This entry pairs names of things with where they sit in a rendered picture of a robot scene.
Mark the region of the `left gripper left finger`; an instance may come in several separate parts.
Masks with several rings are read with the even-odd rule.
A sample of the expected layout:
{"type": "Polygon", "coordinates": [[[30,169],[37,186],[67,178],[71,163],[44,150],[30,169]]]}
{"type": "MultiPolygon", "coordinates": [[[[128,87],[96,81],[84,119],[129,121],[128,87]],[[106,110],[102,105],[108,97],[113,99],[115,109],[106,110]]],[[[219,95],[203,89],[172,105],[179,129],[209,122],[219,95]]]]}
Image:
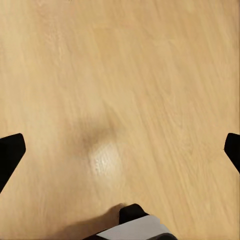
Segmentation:
{"type": "Polygon", "coordinates": [[[0,193],[26,152],[21,133],[0,139],[0,193]]]}

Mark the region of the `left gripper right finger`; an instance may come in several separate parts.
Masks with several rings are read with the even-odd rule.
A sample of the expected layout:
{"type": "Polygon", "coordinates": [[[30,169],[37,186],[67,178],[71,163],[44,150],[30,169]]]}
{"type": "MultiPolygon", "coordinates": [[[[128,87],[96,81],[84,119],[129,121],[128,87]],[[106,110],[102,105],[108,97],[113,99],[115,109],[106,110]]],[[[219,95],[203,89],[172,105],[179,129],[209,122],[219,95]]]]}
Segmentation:
{"type": "Polygon", "coordinates": [[[240,134],[229,133],[227,135],[224,151],[240,173],[240,134]]]}

